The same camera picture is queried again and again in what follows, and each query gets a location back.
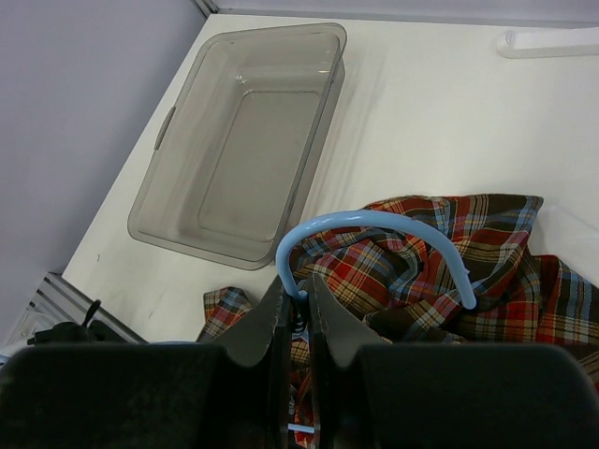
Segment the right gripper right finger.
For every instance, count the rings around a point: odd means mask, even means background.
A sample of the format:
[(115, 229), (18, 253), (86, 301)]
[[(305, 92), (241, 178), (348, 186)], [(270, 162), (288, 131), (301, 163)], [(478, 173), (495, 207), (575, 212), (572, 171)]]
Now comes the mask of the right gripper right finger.
[(594, 448), (598, 397), (564, 349), (390, 344), (313, 276), (318, 448)]

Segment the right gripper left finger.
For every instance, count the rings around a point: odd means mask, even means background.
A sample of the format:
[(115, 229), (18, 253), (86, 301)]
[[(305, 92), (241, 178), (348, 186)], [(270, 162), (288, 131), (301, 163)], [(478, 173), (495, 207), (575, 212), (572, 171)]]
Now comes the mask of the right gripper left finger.
[(216, 338), (41, 343), (1, 370), (5, 448), (285, 448), (291, 303), (279, 280)]

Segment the red plaid shirt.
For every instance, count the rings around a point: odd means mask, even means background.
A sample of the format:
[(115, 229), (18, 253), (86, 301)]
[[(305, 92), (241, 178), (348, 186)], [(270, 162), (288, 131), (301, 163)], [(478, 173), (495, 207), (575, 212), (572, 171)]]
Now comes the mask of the red plaid shirt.
[[(426, 269), (416, 277), (423, 299), (385, 307), (359, 320), (390, 344), (538, 344), (564, 349), (581, 367), (598, 397), (598, 290), (553, 255), (533, 255), (528, 240), (538, 196), (407, 196), (369, 205), (414, 216), (449, 215), (456, 222), (457, 248), (469, 271), (477, 305), (464, 309), (442, 256), (420, 239), (408, 237), (407, 252)], [(291, 303), (288, 439), (300, 433), (314, 448), (309, 300)], [(216, 338), (256, 304), (241, 289), (227, 287), (204, 297), (206, 324), (199, 339)]]

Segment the light blue wire hanger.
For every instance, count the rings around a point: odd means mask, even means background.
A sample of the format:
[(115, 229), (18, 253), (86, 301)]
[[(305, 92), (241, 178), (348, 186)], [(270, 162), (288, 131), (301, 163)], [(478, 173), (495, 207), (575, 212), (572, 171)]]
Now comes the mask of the light blue wire hanger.
[(407, 252), (414, 237), (438, 252), (452, 281), (449, 292), (466, 310), (477, 305), (457, 248), (456, 222), (449, 215), (414, 216), (381, 210), (325, 214), (290, 230), (279, 243), (275, 265), (285, 292), (308, 302), (307, 277), (324, 276), (331, 293), (359, 320), (385, 307), (420, 301), (416, 277), (425, 264)]

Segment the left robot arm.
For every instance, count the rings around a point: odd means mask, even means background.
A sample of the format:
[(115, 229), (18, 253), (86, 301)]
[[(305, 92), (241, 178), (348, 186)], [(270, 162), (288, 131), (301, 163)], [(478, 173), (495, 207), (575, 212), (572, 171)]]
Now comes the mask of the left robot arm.
[(38, 331), (27, 340), (28, 346), (35, 346), (51, 342), (87, 342), (104, 341), (104, 337), (98, 336), (90, 329), (96, 312), (100, 309), (101, 301), (95, 300), (85, 313), (83, 321), (79, 323), (63, 322), (55, 325), (52, 329)]

